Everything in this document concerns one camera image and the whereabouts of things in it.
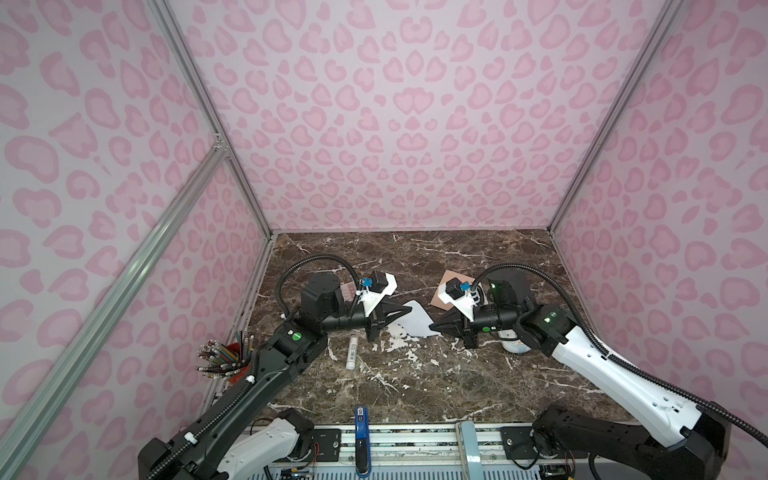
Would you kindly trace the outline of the white letter paper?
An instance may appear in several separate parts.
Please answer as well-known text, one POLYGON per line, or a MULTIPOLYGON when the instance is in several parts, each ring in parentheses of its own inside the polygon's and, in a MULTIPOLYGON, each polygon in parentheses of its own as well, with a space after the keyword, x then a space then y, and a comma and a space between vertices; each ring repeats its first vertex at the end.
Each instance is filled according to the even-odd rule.
POLYGON ((411 311, 389 324, 387 331, 396 339, 421 339, 438 336, 430 326, 433 321, 424 307, 416 300, 406 303, 411 311))

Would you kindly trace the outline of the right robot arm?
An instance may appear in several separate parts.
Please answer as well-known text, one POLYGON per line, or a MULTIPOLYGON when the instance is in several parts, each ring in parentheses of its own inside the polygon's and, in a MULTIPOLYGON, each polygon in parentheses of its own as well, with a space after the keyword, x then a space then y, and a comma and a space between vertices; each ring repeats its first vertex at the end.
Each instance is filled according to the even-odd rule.
POLYGON ((472 282, 449 279, 437 296, 449 310, 431 330, 468 349, 478 347, 482 333, 511 330, 529 350, 577 372, 635 420, 612 422, 551 405, 521 445, 536 458, 584 452, 591 469, 602 457, 650 479, 715 479, 728 457, 732 428, 767 442, 766 434, 724 407, 640 369, 605 345, 567 291, 535 267, 493 265, 472 282))

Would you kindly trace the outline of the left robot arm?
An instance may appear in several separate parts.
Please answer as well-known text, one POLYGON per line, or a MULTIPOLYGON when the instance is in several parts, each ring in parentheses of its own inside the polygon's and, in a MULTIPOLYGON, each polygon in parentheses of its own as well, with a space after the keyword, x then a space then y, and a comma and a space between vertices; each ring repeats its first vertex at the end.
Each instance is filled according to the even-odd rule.
POLYGON ((169 441, 153 439, 138 455, 142 479, 246 479, 272 462, 293 457, 308 460, 313 423, 296 409, 278 415, 264 431, 240 439, 277 395, 304 373, 326 350, 333 331, 362 329, 368 341, 411 307, 392 301, 393 274, 358 275, 344 258, 310 255, 278 277, 274 295, 283 322, 266 343, 252 351, 233 386, 190 426, 169 441), (332 272, 312 274, 301 291, 300 305, 290 310, 283 298, 287 280, 301 267, 318 261, 340 264, 354 286, 351 301, 343 298, 341 281, 332 272))

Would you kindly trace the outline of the pink desk calculator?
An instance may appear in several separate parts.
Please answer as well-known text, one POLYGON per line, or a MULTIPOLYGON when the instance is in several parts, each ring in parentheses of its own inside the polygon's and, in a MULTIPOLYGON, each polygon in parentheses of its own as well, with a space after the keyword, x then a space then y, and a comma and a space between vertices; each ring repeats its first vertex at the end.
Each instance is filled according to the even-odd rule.
POLYGON ((340 290, 345 303, 352 303, 357 298, 357 288, 354 282, 342 283, 340 290))

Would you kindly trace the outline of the white round clock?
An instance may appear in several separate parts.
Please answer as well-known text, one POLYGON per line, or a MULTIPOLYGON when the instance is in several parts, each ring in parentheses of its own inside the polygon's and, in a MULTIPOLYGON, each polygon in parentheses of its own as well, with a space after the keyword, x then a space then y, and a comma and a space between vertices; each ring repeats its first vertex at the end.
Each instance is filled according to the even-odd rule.
POLYGON ((518 338, 513 330, 499 331, 498 336, 501 340, 502 348, 508 353, 521 355, 530 351, 530 348, 518 338))

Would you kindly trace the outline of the white glue stick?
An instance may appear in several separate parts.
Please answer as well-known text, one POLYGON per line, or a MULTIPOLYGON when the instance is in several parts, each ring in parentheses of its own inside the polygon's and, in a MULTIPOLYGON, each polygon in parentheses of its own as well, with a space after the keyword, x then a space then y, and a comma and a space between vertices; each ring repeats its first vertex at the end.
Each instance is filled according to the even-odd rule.
POLYGON ((356 335, 351 336, 349 339, 345 366, 347 370, 354 371, 356 368, 358 344, 358 337, 356 335))

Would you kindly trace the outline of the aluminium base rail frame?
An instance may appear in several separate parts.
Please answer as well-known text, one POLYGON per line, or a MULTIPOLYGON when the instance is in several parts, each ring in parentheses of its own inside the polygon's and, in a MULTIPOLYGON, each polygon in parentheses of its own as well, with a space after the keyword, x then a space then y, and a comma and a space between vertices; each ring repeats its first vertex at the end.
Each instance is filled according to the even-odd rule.
MULTIPOLYGON (((371 479, 641 479, 643 473, 584 452, 537 456, 530 425, 372 425, 367 451, 371 479)), ((188 434, 191 447, 166 479, 357 479, 363 457, 352 425, 313 427, 277 418, 245 432, 226 450, 188 434)))

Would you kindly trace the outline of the blue black tool on rail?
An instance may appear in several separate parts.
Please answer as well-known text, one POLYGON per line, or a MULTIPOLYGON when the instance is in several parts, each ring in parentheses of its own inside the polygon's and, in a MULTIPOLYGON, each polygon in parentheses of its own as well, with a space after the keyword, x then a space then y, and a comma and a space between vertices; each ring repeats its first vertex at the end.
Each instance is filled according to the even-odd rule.
POLYGON ((355 440, 354 440, 355 470, 360 478, 371 474, 371 440, 369 431, 369 415, 365 406, 355 408, 355 440))

